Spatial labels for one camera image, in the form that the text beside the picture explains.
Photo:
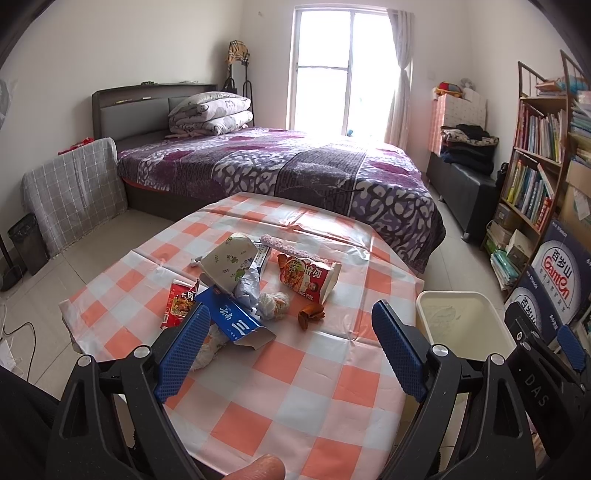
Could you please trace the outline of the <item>person's left hand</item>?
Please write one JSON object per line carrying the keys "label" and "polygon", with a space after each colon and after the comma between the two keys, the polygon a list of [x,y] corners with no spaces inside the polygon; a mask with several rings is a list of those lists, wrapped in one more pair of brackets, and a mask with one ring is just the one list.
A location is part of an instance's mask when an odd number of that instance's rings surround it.
{"label": "person's left hand", "polygon": [[242,469],[223,477],[223,480],[283,480],[286,478],[286,466],[279,457],[263,455]]}

